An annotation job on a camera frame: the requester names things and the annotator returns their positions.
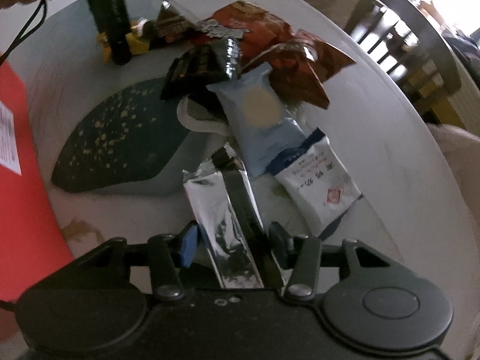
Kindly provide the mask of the yellow candy wrapper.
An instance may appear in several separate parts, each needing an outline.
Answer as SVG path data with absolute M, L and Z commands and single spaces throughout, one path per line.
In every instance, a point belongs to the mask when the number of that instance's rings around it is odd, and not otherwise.
M 140 37 L 133 28 L 132 31 L 126 35 L 126 40 L 133 55 L 145 55 L 149 51 L 150 42 Z M 108 62 L 112 57 L 112 50 L 109 46 L 106 33 L 98 34 L 96 41 L 102 48 L 104 63 Z

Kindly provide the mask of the white blue snack packet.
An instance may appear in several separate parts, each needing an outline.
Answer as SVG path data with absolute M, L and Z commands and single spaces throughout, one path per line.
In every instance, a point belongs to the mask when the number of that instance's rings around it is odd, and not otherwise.
M 329 138 L 315 129 L 299 146 L 283 150 L 267 166 L 298 207 L 313 236 L 322 240 L 362 196 Z

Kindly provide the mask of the silver black foil packet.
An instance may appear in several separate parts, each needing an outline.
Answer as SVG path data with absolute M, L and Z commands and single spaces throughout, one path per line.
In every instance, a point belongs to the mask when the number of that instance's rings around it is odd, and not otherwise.
M 220 147 L 196 171 L 184 172 L 183 181 L 220 286 L 281 290 L 247 170 L 234 149 Z

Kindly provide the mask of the black snack packet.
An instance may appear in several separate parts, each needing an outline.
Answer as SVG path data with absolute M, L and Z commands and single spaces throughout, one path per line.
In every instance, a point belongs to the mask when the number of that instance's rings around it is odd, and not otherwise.
M 208 86 L 239 78 L 240 58 L 239 41 L 232 37 L 193 46 L 174 59 L 160 98 L 172 102 L 201 98 Z

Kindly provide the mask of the light blue cookie packet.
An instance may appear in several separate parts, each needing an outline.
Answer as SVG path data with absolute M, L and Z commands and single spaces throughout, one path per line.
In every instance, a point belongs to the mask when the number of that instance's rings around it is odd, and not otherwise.
M 256 178 L 283 150 L 306 135 L 269 83 L 272 67 L 262 63 L 237 80 L 208 86 L 223 107 L 250 176 Z

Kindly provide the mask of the large red snack bag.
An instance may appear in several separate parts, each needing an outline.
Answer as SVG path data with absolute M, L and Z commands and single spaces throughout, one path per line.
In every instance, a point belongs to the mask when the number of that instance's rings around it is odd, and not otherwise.
M 231 2 L 197 23 L 203 37 L 199 42 L 234 38 L 241 50 L 241 66 L 262 52 L 293 38 L 291 26 L 268 10 L 244 0 Z

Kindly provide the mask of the dark red snack bag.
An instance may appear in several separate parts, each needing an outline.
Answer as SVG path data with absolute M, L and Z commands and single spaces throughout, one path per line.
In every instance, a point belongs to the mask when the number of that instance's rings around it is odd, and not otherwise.
M 253 58 L 242 71 L 250 72 L 263 63 L 270 65 L 270 86 L 283 102 L 306 102 L 326 110 L 330 100 L 323 84 L 356 61 L 317 35 L 300 29 L 289 41 Z

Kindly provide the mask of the red cardboard box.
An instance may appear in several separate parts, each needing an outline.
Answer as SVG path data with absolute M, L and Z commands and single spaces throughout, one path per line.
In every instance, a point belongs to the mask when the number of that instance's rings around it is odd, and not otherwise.
M 72 261 L 41 178 L 24 83 L 1 65 L 1 301 Z

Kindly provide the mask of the pink covered chair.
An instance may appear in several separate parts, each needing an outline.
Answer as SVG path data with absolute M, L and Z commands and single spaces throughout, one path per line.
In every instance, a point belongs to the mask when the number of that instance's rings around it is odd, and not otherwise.
M 427 128 L 437 142 L 479 228 L 479 136 L 450 124 Z

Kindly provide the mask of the dark wooden chair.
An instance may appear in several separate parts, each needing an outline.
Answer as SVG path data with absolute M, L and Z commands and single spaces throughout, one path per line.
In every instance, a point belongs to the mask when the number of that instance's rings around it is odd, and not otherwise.
M 391 77 L 422 119 L 461 88 L 450 46 L 409 0 L 359 0 L 344 31 Z

